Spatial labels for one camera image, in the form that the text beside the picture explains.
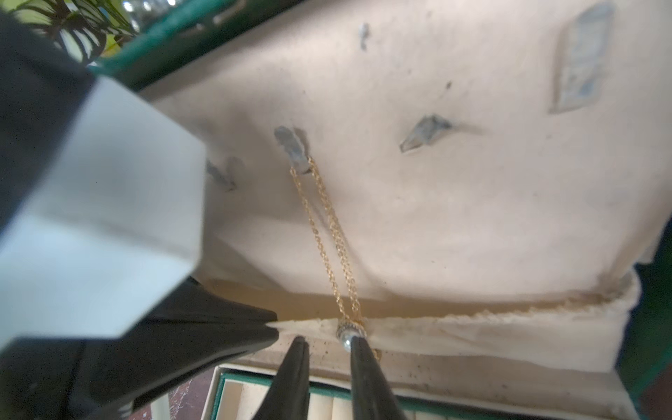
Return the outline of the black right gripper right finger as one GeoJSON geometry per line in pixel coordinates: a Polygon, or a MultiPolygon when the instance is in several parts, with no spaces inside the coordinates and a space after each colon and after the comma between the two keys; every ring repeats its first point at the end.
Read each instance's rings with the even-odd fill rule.
{"type": "Polygon", "coordinates": [[[405,419],[369,343],[364,338],[353,337],[350,356],[353,418],[405,419]]]}

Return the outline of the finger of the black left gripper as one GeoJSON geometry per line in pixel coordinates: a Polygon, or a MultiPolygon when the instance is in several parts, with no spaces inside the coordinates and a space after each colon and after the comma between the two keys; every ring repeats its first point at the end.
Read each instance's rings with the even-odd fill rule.
{"type": "Polygon", "coordinates": [[[277,318],[188,281],[118,339],[18,339],[1,353],[1,417],[126,419],[200,372],[274,344],[277,318]]]}

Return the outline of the glass vase with artificial plants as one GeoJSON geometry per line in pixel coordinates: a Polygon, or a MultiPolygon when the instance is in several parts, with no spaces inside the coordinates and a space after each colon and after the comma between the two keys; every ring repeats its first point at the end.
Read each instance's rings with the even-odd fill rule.
{"type": "Polygon", "coordinates": [[[121,1],[3,1],[1,11],[85,65],[118,53],[138,34],[121,1]]]}

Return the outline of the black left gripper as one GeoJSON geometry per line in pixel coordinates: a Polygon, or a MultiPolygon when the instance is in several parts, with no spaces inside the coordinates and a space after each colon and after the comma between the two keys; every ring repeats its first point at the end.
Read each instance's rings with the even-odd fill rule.
{"type": "Polygon", "coordinates": [[[96,77],[1,13],[1,228],[52,163],[96,77]]]}

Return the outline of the green jewelry box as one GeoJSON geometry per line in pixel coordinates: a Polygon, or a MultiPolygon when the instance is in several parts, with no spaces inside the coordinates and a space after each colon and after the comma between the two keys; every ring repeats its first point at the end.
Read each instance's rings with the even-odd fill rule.
{"type": "Polygon", "coordinates": [[[341,222],[369,339],[404,396],[511,414],[634,419],[615,370],[671,214],[668,1],[235,3],[118,79],[208,146],[194,276],[278,315],[311,372],[348,382],[334,294],[285,128],[341,222]]]}

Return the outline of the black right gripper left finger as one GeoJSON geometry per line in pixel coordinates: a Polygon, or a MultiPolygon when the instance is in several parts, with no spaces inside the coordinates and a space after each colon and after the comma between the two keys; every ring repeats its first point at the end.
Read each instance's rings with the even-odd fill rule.
{"type": "Polygon", "coordinates": [[[306,420],[310,402],[309,373],[309,345],[304,337],[297,336],[253,419],[306,420]]]}

